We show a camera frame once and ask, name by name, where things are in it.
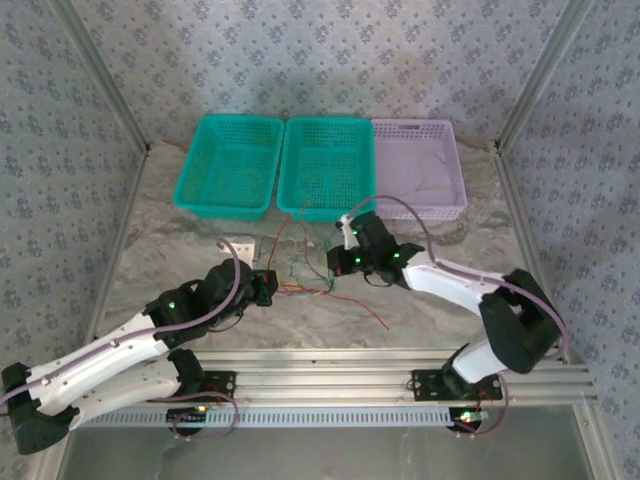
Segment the lilac perforated plastic basket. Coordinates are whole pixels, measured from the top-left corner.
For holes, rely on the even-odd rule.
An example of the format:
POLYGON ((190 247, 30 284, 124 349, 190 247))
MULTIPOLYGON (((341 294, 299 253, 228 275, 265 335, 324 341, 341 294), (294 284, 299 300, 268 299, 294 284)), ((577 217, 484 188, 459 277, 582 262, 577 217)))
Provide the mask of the lilac perforated plastic basket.
POLYGON ((457 142, 447 120, 374 119, 377 192, 424 221, 454 221, 467 208, 457 142))

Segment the teal perforated plastic basket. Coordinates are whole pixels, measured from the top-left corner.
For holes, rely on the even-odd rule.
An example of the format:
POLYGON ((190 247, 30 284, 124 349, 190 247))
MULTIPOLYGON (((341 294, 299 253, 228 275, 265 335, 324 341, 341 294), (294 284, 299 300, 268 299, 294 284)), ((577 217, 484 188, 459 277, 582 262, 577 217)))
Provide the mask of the teal perforated plastic basket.
POLYGON ((284 121, 275 117, 203 117, 174 190, 174 205, 202 218, 261 221, 271 203, 284 131, 284 121))
POLYGON ((286 122, 276 195, 281 211, 332 223, 375 193, 371 120, 298 116, 286 122))

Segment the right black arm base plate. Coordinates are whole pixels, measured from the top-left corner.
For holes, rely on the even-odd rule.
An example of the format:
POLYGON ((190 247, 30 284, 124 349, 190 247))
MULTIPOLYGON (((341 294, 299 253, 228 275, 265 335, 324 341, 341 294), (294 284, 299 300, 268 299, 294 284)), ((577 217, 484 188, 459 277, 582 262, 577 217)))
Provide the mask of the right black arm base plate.
POLYGON ((406 383, 415 401, 502 400, 501 381, 497 375, 468 383, 453 371, 413 370, 406 383))

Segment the small controller circuit board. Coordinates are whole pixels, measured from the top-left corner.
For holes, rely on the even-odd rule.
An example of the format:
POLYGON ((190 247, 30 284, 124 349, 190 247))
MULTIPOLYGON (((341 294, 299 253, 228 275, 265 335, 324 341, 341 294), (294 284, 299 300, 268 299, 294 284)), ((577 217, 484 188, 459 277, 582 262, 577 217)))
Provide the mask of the small controller circuit board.
POLYGON ((482 422, 489 419, 489 413, 482 409, 451 407, 449 414, 452 425, 448 429, 466 435, 476 435, 482 422))
POLYGON ((167 410, 165 420, 173 434, 191 437, 202 430, 206 417, 205 407, 173 408, 167 410))

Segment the aluminium frame post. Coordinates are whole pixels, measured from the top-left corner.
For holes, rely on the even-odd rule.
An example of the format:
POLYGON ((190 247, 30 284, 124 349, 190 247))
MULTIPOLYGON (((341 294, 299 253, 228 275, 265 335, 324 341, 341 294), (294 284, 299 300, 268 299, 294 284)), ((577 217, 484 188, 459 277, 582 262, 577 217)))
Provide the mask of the aluminium frame post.
POLYGON ((524 87, 496 138, 500 155, 507 154, 526 126, 537 102, 596 0, 567 0, 549 38, 536 60, 524 87))
POLYGON ((47 2, 60 20, 63 29, 84 61, 94 83, 119 121, 129 142, 137 150, 146 153, 149 142, 71 0, 47 0, 47 2))

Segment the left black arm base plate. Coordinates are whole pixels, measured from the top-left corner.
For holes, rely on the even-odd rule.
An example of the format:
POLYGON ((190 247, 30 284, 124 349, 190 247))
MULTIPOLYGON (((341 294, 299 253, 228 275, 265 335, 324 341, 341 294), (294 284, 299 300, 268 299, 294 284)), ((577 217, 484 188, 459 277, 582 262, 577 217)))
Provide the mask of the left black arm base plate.
POLYGON ((158 398, 156 402, 178 402, 178 397, 188 395, 191 395, 190 401, 226 402, 225 398, 212 395, 212 392, 221 393, 233 398, 235 382, 235 371, 205 370, 200 380, 181 385, 176 393, 167 398, 158 398))

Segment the aluminium mounting rail beam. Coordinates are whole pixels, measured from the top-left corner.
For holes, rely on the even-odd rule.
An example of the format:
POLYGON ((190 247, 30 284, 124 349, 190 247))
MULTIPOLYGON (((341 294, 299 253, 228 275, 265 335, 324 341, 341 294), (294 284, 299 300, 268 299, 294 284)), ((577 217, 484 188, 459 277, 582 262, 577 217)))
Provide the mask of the aluminium mounting rail beam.
MULTIPOLYGON (((256 349, 196 351, 206 370, 237 373, 242 406, 401 406, 415 369, 436 369, 453 354, 438 349, 256 349)), ((526 375, 506 373, 512 407, 595 404, 584 364, 543 360, 526 375)))

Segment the aluminium lower frame leg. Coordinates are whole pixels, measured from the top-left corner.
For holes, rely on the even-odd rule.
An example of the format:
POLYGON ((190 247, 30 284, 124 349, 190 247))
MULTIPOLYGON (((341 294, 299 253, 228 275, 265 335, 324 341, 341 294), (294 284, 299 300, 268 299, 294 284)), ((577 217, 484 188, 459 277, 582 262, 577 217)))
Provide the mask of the aluminium lower frame leg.
POLYGON ((596 480, 625 480, 621 462, 599 405, 573 407, 586 456, 596 480))

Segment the aluminium table side rail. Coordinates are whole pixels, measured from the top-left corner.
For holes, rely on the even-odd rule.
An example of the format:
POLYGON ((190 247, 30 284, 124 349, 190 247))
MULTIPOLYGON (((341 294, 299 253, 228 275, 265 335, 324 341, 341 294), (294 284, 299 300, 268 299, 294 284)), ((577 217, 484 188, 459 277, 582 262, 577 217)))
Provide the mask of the aluminium table side rail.
POLYGON ((538 244, 529 225, 529 218, 523 200, 519 194, 516 178, 511 165, 501 152, 500 142, 494 141, 493 147, 496 153, 496 171, 511 215, 512 225, 515 230, 516 239, 519 244, 524 265, 535 280, 541 285, 541 288, 545 292, 547 298, 551 301, 551 306, 557 312, 560 312, 554 302, 549 282, 545 278, 540 260, 538 244))
POLYGON ((127 202, 121 216, 121 221, 119 224, 117 235, 115 237, 113 249, 111 250, 109 261, 106 265, 106 271, 97 292, 94 308, 89 316, 89 320, 80 330, 80 332, 82 333, 82 336, 80 337, 81 347, 88 345, 94 340, 94 335, 98 332, 98 329, 106 315, 109 295, 114 284, 114 278, 121 259, 121 255, 124 250, 129 223, 134 210, 141 179, 148 157, 149 149, 147 149, 140 157, 140 163, 135 172, 133 183, 127 197, 127 202))

